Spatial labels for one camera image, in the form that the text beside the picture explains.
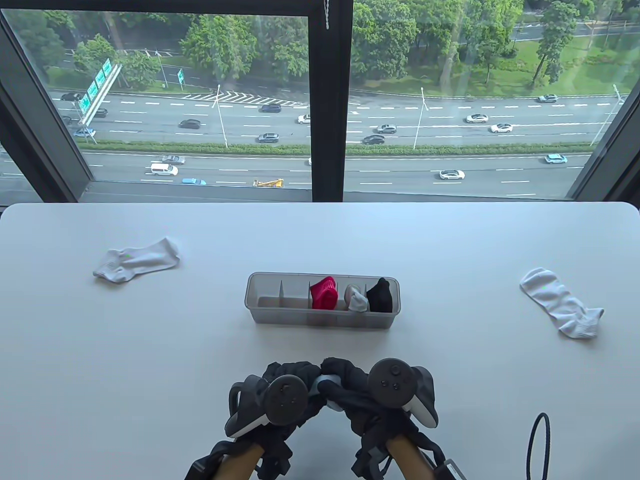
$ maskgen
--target glass pane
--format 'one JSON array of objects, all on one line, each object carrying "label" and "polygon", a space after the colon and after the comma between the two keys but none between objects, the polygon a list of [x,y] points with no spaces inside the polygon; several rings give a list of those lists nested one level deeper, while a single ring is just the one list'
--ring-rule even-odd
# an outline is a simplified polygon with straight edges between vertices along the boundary
[{"label": "glass pane", "polygon": [[345,190],[566,197],[640,76],[640,8],[524,5],[355,1]]},{"label": "glass pane", "polygon": [[41,201],[0,143],[0,207]]},{"label": "glass pane", "polygon": [[97,180],[311,188],[306,18],[3,12]]}]

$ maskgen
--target yellow vehicle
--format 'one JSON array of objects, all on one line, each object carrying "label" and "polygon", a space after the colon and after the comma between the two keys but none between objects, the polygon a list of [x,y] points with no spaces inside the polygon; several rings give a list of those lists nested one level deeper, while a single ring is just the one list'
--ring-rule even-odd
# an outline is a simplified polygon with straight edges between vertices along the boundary
[{"label": "yellow vehicle", "polygon": [[282,184],[283,183],[284,183],[284,180],[282,180],[282,179],[270,180],[268,182],[259,182],[258,180],[254,180],[253,181],[253,186],[254,187],[277,187],[277,188],[282,188]]}]

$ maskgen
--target metal chain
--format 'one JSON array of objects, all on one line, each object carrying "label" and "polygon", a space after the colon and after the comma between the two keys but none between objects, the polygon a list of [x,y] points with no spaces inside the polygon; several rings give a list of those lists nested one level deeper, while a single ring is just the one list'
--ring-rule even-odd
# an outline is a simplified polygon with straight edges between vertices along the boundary
[{"label": "metal chain", "polygon": [[329,30],[329,0],[324,0],[324,21],[326,29]]}]

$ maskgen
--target clear plastic box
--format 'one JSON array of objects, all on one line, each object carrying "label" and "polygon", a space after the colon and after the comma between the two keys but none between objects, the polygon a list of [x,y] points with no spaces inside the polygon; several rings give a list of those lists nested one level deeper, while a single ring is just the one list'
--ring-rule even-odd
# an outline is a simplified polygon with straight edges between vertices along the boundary
[{"label": "clear plastic box", "polygon": [[[332,276],[338,290],[335,310],[314,310],[310,286]],[[400,285],[385,276],[393,299],[391,313],[347,310],[344,291],[355,284],[366,291],[378,283],[379,276],[324,275],[315,273],[255,272],[249,277],[244,305],[256,323],[279,325],[336,326],[346,328],[389,328],[400,313]]]}]

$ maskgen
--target green road sign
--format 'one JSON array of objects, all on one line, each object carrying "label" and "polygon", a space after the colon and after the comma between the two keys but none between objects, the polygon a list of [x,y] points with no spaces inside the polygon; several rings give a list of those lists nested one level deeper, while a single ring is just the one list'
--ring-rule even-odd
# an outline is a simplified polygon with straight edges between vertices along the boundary
[{"label": "green road sign", "polygon": [[104,65],[102,66],[102,70],[104,71],[104,74],[106,76],[109,76],[109,74],[111,73],[111,60],[107,59],[104,62]]},{"label": "green road sign", "polygon": [[84,115],[87,112],[87,110],[89,110],[89,107],[91,106],[91,100],[89,100],[89,96],[85,94],[84,97],[80,99],[78,104],[80,105],[80,111]]},{"label": "green road sign", "polygon": [[93,99],[95,98],[95,96],[98,95],[98,87],[96,87],[95,82],[91,82],[91,85],[89,86],[86,92],[89,94],[89,98],[93,102]]},{"label": "green road sign", "polygon": [[104,85],[104,72],[102,70],[100,70],[98,72],[98,74],[95,76],[95,84],[98,86],[98,88],[102,88],[102,85]]}]

